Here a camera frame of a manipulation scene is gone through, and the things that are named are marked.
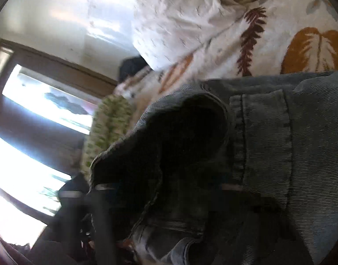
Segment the wall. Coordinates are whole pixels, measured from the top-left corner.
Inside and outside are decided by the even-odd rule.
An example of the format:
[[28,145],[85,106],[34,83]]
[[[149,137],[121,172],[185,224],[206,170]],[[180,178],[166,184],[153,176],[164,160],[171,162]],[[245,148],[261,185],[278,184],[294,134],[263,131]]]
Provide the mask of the wall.
[[0,37],[117,78],[134,56],[134,0],[9,0],[0,13]]

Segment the floral blanket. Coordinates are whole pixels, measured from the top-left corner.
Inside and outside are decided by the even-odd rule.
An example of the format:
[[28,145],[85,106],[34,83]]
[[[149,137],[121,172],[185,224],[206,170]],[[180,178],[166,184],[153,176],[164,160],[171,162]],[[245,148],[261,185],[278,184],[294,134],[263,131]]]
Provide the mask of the floral blanket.
[[134,45],[155,69],[115,93],[144,109],[192,79],[338,70],[338,15],[328,0],[137,0]]

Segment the black object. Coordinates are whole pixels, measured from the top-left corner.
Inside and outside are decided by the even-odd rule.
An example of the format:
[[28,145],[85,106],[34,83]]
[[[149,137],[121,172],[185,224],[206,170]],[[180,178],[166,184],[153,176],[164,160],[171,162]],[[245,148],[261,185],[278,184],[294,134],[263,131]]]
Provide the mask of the black object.
[[133,77],[147,65],[141,56],[123,60],[119,69],[119,83],[123,83],[128,77]]

